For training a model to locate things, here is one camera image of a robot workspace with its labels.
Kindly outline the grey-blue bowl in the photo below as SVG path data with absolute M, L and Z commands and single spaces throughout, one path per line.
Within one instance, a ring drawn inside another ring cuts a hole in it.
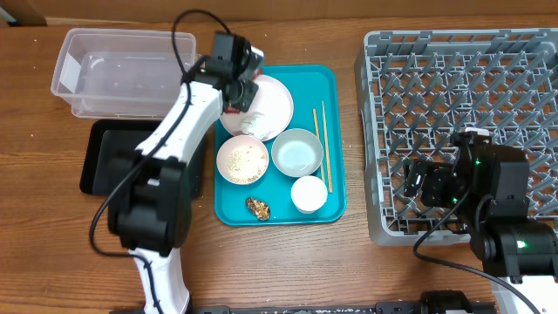
M 314 174 L 320 168 L 322 148 L 315 134 L 302 128 L 294 128 L 275 138 L 271 157 L 281 173 L 298 178 Z

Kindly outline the white cup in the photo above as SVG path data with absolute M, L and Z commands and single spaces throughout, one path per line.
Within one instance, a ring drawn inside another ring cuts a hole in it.
M 311 214 L 320 209 L 328 198 L 325 183 L 316 176 L 298 178 L 291 188 L 291 200 L 303 214 Z

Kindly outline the white tissue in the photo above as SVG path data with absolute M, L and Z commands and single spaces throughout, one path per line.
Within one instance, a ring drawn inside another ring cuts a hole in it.
M 248 135 L 263 137 L 267 133 L 265 115 L 262 113 L 251 113 L 242 120 L 240 130 Z

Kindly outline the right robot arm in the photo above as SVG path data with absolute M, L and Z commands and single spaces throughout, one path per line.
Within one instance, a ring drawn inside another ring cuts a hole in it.
M 458 149 L 452 163 L 405 164 L 404 194 L 418 195 L 428 207 L 447 208 L 465 223 L 470 248 L 483 268 L 413 254 L 488 279 L 503 313 L 555 313 L 557 235 L 527 216 L 529 165 L 524 153 L 494 144 L 488 131 L 479 128 L 453 133 L 451 142 Z

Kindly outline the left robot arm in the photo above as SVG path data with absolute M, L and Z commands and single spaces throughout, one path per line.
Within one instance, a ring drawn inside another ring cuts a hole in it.
M 188 313 L 180 247 L 192 220 L 189 164 L 207 130 L 229 108 L 246 112 L 258 90 L 264 54 L 241 36 L 218 32 L 210 55 L 180 82 L 180 93 L 155 131 L 112 160 L 112 192 L 99 208 L 138 268 L 145 313 Z

